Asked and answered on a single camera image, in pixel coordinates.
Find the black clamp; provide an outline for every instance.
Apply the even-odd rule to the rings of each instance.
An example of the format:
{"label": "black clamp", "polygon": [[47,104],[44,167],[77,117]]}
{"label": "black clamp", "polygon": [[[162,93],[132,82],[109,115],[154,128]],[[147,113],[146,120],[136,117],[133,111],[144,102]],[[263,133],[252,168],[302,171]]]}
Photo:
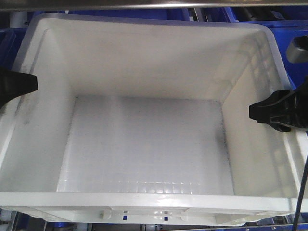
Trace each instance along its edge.
{"label": "black clamp", "polygon": [[308,131],[308,77],[293,91],[278,90],[266,100],[250,105],[249,117],[281,132],[291,128]]}
{"label": "black clamp", "polygon": [[10,100],[38,89],[37,77],[0,67],[0,109]]}

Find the blue plastic bin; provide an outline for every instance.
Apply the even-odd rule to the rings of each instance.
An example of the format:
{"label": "blue plastic bin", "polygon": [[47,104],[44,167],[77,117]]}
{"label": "blue plastic bin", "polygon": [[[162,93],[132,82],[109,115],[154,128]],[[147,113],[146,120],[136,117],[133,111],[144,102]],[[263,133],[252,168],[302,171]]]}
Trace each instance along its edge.
{"label": "blue plastic bin", "polygon": [[0,66],[11,69],[26,29],[0,30]]}
{"label": "blue plastic bin", "polygon": [[189,21],[188,9],[69,11],[69,14]]}
{"label": "blue plastic bin", "polygon": [[294,37],[308,35],[308,25],[288,28],[271,28],[271,31],[276,38],[284,67],[295,86],[298,87],[303,83],[304,77],[308,76],[308,63],[290,63],[286,58],[286,50]]}
{"label": "blue plastic bin", "polygon": [[[210,8],[208,13],[215,15],[213,17],[214,22],[239,22],[238,15],[234,12],[232,7],[220,7],[220,8]],[[284,6],[282,10],[288,15],[290,20],[277,20],[277,21],[241,21],[243,23],[258,23],[265,25],[267,27],[281,27],[284,24],[296,24],[297,21],[308,22],[308,6]]]}

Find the metal rail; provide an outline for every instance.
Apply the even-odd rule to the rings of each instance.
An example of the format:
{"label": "metal rail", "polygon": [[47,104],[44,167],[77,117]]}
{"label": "metal rail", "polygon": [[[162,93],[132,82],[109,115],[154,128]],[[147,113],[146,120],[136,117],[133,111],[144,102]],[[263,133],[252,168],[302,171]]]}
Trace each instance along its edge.
{"label": "metal rail", "polygon": [[308,0],[0,0],[0,11],[308,5]]}

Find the metal rod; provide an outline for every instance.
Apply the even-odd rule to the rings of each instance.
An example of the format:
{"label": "metal rod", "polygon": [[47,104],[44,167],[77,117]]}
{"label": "metal rod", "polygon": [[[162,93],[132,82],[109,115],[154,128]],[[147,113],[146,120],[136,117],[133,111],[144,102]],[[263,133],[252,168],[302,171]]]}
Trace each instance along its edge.
{"label": "metal rod", "polygon": [[0,11],[308,5],[308,0],[0,0]]}

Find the white plastic crate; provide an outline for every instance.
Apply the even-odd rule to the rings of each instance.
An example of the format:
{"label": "white plastic crate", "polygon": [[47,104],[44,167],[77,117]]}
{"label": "white plastic crate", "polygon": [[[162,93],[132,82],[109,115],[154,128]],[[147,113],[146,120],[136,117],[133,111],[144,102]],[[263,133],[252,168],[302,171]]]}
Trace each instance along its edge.
{"label": "white plastic crate", "polygon": [[14,70],[39,84],[2,109],[4,209],[192,225],[295,210],[307,136],[248,114],[290,88],[263,26],[46,14]]}

